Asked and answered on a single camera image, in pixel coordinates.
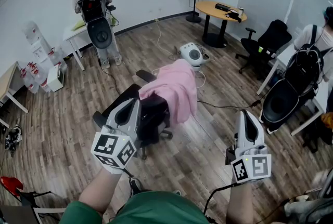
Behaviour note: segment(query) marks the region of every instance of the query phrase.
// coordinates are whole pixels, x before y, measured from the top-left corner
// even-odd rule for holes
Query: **person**
[[[100,224],[121,170],[102,168],[95,179],[84,189],[79,201],[68,205],[60,224]],[[117,212],[111,224],[208,224],[202,211],[179,194],[163,191],[144,191],[138,179],[132,178],[133,196]],[[233,187],[227,209],[227,224],[253,224],[251,184]]]
[[[76,14],[79,14],[81,12],[81,7],[78,3],[79,1],[80,0],[73,0],[73,9],[74,9]],[[107,1],[107,4],[112,3],[112,0],[106,0],[106,1]],[[110,13],[109,12],[107,12],[106,18],[107,18],[108,22],[111,24]],[[108,53],[110,53],[112,55],[112,57],[114,58],[117,66],[119,66],[121,64],[121,61],[122,61],[122,57],[121,57],[121,55],[119,53],[119,50],[118,50],[118,46],[117,46],[117,43],[116,43],[116,38],[115,38],[114,33],[113,33],[113,29],[112,29],[112,27],[110,27],[110,28],[111,28],[111,33],[112,33],[112,43],[111,43],[111,45],[106,49],[96,48],[99,59],[100,59],[101,66],[104,69],[110,68]]]
[[[322,52],[324,56],[324,81],[328,82],[333,77],[333,52],[325,55],[327,51],[333,48],[333,7],[327,7],[323,11],[325,25],[317,28],[317,36],[315,46]],[[294,41],[295,50],[300,49],[304,44],[309,44],[312,37],[313,25],[307,25],[298,38]]]

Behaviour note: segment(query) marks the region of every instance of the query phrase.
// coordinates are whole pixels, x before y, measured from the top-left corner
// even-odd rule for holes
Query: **laminate floor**
[[[203,23],[192,24],[185,17],[159,22],[161,47],[173,51],[188,42],[203,44]],[[210,30],[218,32],[213,26]],[[114,75],[120,91],[133,83],[144,84],[135,75],[139,69],[152,71],[172,62],[172,57],[157,46],[159,35],[153,23],[117,36],[123,64],[119,67],[112,64],[108,72]],[[207,79],[198,89],[198,98],[220,106],[246,107],[258,99],[256,91],[261,81],[251,68],[243,75],[238,73],[245,61],[235,59],[235,53],[245,52],[236,40],[228,35],[226,38],[229,46],[224,49],[203,44],[211,61],[202,67]],[[73,58],[67,61],[65,87],[56,93],[33,95],[26,90],[17,93],[16,98],[29,109],[28,114],[12,103],[8,106],[10,114],[4,113],[4,120],[11,126],[16,123],[22,126],[23,140],[14,157],[4,152],[3,145],[0,147],[0,157],[4,157],[1,175],[18,178],[25,191],[52,191],[54,194],[36,199],[40,207],[66,207],[78,199],[99,170],[90,154],[97,130],[92,115],[96,110],[103,111],[118,94],[113,79],[98,66],[92,48],[83,51],[82,62],[86,68],[83,72]],[[197,85],[202,81],[198,73]],[[250,111],[259,116],[260,109],[259,105]],[[174,130],[171,141],[161,140],[149,147],[148,159],[133,159],[128,169],[145,188],[181,190],[203,209],[210,193],[231,181],[232,172],[229,166],[224,166],[224,160],[226,148],[234,142],[236,113],[237,109],[217,109],[199,103],[197,114]],[[306,110],[297,113],[278,132],[265,138],[273,156],[273,169],[271,178],[253,183],[255,221],[267,216],[285,198],[313,187],[316,173],[333,166],[331,147],[319,142],[319,151],[312,154],[302,148],[299,134],[290,136],[290,131],[306,115]],[[123,176],[105,221],[114,216],[129,194],[128,179]],[[4,189],[0,190],[0,197],[3,204],[18,205]],[[209,204],[208,214],[219,223],[225,223],[228,200],[226,190],[215,194]],[[266,222],[276,218],[278,214],[273,214]]]

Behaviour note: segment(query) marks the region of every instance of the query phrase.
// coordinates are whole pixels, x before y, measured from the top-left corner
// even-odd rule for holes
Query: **white box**
[[[47,85],[53,92],[63,88],[63,73],[59,64],[48,71]]]

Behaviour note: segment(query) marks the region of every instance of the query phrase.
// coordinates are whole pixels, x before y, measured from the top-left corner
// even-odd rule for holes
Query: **pink towel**
[[[157,79],[139,90],[140,99],[153,93],[164,98],[169,106],[170,126],[188,120],[197,111],[197,86],[192,66],[184,59],[160,69]]]

